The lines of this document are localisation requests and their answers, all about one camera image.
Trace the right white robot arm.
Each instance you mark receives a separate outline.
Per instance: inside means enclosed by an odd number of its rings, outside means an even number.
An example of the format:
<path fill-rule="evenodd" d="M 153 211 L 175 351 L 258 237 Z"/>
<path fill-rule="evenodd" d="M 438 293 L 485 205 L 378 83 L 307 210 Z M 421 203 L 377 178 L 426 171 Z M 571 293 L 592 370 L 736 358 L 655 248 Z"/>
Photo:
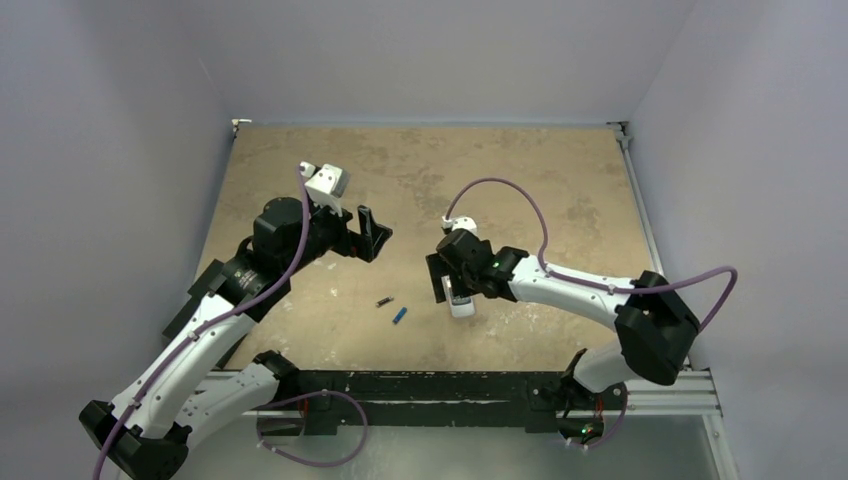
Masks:
<path fill-rule="evenodd" d="M 677 380 L 700 322 L 666 279 L 644 271 L 637 279 L 565 270 L 548 273 L 529 252 L 466 229 L 446 234 L 426 264 L 436 302 L 482 295 L 570 312 L 612 330 L 615 340 L 576 355 L 561 381 L 564 399 L 584 407 L 628 380 L 670 386 Z"/>

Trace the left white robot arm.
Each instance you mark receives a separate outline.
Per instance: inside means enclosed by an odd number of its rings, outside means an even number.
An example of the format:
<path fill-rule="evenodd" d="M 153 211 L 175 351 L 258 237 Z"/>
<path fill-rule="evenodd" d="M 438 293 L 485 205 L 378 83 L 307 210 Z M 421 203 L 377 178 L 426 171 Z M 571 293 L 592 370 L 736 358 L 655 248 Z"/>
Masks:
<path fill-rule="evenodd" d="M 165 350 L 123 392 L 81 411 L 99 450 L 96 468 L 110 462 L 133 479 L 169 479 L 194 447 L 252 409 L 292 405 L 309 414 L 338 398 L 275 351 L 221 385 L 200 384 L 290 292 L 295 273 L 329 252 L 373 261 L 391 236 L 365 206 L 349 212 L 310 197 L 269 201 L 235 255 L 210 264 L 192 286 Z"/>

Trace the blue battery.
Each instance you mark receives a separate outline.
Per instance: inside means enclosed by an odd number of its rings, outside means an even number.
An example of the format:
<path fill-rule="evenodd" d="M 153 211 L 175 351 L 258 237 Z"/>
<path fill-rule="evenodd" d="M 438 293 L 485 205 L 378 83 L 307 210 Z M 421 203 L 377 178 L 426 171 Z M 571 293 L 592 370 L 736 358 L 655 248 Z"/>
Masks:
<path fill-rule="evenodd" d="M 397 325 L 406 315 L 407 311 L 408 309 L 406 307 L 402 307 L 392 319 L 392 323 Z"/>

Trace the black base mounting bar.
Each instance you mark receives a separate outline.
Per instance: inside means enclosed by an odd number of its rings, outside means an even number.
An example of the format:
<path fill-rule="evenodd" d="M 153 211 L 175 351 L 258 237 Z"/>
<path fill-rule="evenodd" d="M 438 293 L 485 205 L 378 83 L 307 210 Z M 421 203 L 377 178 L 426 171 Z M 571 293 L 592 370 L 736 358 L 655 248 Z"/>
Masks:
<path fill-rule="evenodd" d="M 342 426 L 521 428 L 597 438 L 602 412 L 620 409 L 626 388 L 579 392 L 557 371 L 304 370 L 275 351 L 256 355 L 279 385 L 278 410 L 304 417 L 307 435 L 334 435 Z"/>

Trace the black box with blue tool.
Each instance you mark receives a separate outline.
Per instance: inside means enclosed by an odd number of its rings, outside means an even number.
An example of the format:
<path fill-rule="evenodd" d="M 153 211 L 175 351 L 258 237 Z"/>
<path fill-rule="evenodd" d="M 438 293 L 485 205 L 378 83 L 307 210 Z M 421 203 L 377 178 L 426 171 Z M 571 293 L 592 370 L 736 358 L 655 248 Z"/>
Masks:
<path fill-rule="evenodd" d="M 193 318 L 203 298 L 217 294 L 224 283 L 223 268 L 222 261 L 213 260 L 188 289 L 188 299 L 161 332 L 164 347 L 167 347 Z"/>

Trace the aluminium frame rail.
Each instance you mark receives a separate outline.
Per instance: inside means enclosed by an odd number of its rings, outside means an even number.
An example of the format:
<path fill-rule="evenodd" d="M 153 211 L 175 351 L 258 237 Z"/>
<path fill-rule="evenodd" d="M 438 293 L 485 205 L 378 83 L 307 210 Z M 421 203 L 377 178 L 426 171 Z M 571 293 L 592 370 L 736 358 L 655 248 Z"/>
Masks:
<path fill-rule="evenodd" d="M 664 267 L 630 155 L 632 136 L 628 133 L 628 123 L 626 121 L 609 122 L 607 126 L 612 130 L 622 154 L 652 268 L 663 273 Z M 717 479 L 739 477 L 738 468 L 725 439 L 722 409 L 710 371 L 695 371 L 691 368 L 691 362 L 685 361 L 683 376 L 674 386 L 649 387 L 644 381 L 635 382 L 633 386 L 636 388 L 636 399 L 628 404 L 629 412 L 639 415 L 644 413 L 655 416 L 699 418 L 706 434 L 704 451 L 711 458 L 715 477 Z M 642 407 L 646 407 L 647 410 L 643 412 Z"/>

